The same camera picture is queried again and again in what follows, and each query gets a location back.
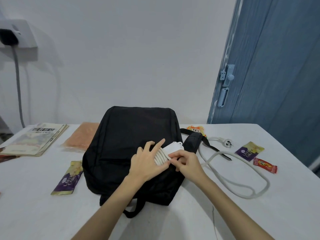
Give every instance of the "forearm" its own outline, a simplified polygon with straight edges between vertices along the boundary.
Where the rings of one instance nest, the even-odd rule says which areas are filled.
[[[208,176],[203,176],[196,185],[210,199],[237,240],[273,239],[241,210]]]
[[[123,182],[100,209],[72,238],[73,240],[108,239],[118,219],[135,193],[142,186],[139,179],[125,177]]]

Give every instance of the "orange cloth in plastic bag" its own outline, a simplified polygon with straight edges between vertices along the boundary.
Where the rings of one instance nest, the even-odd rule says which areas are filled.
[[[100,123],[83,122],[74,133],[62,144],[66,148],[86,151]]]

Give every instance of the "snack package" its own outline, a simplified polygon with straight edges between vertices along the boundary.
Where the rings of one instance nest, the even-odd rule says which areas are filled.
[[[67,151],[85,152],[98,129],[99,123],[83,122],[62,144]]]
[[[238,154],[240,157],[244,158],[247,161],[251,161],[254,159],[259,153],[264,150],[263,147],[254,144],[252,141],[248,142],[244,146],[242,146],[239,150],[235,153]]]
[[[0,155],[0,163],[5,162],[5,161],[9,161],[11,159],[14,158],[18,158],[20,156],[14,156],[14,155]]]
[[[269,171],[270,173],[277,173],[278,171],[277,166],[256,157],[253,160],[253,164]]]
[[[191,126],[188,126],[187,129],[194,132],[200,132],[203,136],[207,137],[207,135],[205,134],[205,129],[202,126],[191,125]]]
[[[51,195],[72,194],[83,172],[82,161],[71,161],[70,167]]]

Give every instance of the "gray power cord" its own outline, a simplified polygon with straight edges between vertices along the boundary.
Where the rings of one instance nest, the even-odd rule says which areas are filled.
[[[20,114],[20,121],[23,128],[25,128],[23,117],[22,117],[22,105],[21,105],[21,90],[20,90],[20,73],[19,73],[19,62],[17,52],[14,46],[11,46],[14,65],[16,68],[16,79],[17,79],[17,90],[18,90],[18,102],[19,102],[19,114]]]

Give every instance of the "book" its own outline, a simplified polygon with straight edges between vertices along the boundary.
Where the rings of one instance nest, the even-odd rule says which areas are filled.
[[[67,124],[40,123],[6,146],[0,155],[39,157],[67,128]]]

